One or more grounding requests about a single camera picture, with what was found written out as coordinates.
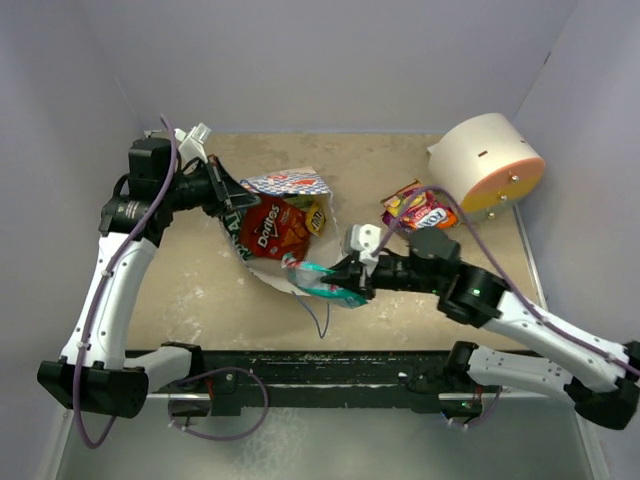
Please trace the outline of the yellow candy snack packet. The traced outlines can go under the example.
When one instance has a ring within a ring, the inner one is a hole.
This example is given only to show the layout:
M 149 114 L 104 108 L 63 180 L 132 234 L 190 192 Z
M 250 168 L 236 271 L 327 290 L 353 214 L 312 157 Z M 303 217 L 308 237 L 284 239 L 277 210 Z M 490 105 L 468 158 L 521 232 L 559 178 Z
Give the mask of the yellow candy snack packet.
M 406 201 L 415 190 L 418 190 L 421 187 L 422 183 L 415 180 L 409 185 L 396 191 L 390 197 L 382 200 L 381 204 L 383 205 L 384 202 L 389 201 L 392 198 L 404 199 Z M 454 211 L 446 204 L 440 202 L 431 191 L 421 193 L 411 204 L 418 207 L 417 213 L 414 217 L 418 229 L 423 227 L 436 227 L 444 230 L 458 224 L 458 217 Z M 398 227 L 397 233 L 410 234 L 413 231 L 407 232 Z

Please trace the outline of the red Doritos bag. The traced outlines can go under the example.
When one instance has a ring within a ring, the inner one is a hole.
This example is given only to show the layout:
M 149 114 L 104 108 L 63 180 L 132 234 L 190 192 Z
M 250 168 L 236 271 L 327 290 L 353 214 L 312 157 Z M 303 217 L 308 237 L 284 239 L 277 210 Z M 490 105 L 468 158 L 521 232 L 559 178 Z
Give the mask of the red Doritos bag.
M 303 260 L 311 243 L 306 213 L 278 197 L 260 198 L 261 203 L 244 215 L 240 242 L 257 257 L 281 260 L 285 254 L 292 254 Z

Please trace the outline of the blue checkered paper bag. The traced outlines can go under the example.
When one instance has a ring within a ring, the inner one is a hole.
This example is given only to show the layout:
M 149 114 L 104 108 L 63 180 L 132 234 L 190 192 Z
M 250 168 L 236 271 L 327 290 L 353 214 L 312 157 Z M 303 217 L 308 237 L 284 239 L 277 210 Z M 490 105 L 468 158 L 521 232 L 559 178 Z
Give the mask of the blue checkered paper bag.
M 289 282 L 283 260 L 322 267 L 342 257 L 333 193 L 311 167 L 301 167 L 240 181 L 260 204 L 221 218 L 222 229 L 241 263 L 258 279 L 294 296 L 312 319 L 308 293 Z

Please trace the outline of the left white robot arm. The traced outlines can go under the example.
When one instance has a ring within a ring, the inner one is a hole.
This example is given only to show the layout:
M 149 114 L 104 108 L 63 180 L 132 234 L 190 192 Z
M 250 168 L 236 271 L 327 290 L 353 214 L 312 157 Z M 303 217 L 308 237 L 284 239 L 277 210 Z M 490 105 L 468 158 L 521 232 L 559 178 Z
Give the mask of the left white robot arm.
M 136 359 L 125 356 L 142 281 L 174 214 L 200 208 L 219 218 L 259 202 L 198 140 L 173 146 L 140 139 L 128 161 L 101 210 L 98 257 L 80 317 L 59 358 L 37 372 L 38 383 L 65 408 L 120 418 L 135 417 L 148 394 L 171 383 L 194 392 L 205 382 L 203 354 L 194 345 L 168 342 Z

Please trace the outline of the teal Fox's mint packet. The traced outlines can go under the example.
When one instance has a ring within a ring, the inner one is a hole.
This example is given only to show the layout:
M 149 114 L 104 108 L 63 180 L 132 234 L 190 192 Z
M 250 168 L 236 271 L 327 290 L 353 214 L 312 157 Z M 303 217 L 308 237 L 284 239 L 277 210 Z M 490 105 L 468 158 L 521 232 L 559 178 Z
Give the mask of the teal Fox's mint packet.
M 367 304 L 361 296 L 356 298 L 325 298 L 321 277 L 331 269 L 307 261 L 299 261 L 292 254 L 285 254 L 281 260 L 281 268 L 290 284 L 307 295 L 322 298 L 342 308 L 355 309 Z

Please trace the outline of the magenta snack packet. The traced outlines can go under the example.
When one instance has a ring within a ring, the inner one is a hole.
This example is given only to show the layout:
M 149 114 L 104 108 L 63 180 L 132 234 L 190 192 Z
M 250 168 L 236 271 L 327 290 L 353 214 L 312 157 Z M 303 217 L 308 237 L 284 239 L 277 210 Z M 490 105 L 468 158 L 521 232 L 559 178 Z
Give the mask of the magenta snack packet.
M 399 228 L 407 232 L 418 229 L 416 220 L 414 219 L 418 207 L 409 203 L 404 214 L 401 215 L 401 211 L 406 204 L 407 202 L 404 199 L 398 198 L 392 198 L 389 201 L 384 202 L 384 212 L 382 214 L 383 222 L 387 226 L 391 226 L 391 223 L 394 220 L 398 220 Z

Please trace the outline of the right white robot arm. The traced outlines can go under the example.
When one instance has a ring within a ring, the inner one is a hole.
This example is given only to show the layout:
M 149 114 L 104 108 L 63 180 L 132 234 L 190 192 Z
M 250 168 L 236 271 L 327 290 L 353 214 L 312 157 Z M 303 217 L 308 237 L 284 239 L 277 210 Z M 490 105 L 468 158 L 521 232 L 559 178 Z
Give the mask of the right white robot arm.
M 437 309 L 459 324 L 508 337 L 530 354 L 498 352 L 473 342 L 450 351 L 444 376 L 456 391 L 474 384 L 541 394 L 582 418 L 625 429 L 639 407 L 639 344 L 585 332 L 517 292 L 505 274 L 469 264 L 459 244 L 437 228 L 414 232 L 405 256 L 373 250 L 371 225 L 356 226 L 350 252 L 321 281 L 367 300 L 380 290 L 437 296 Z

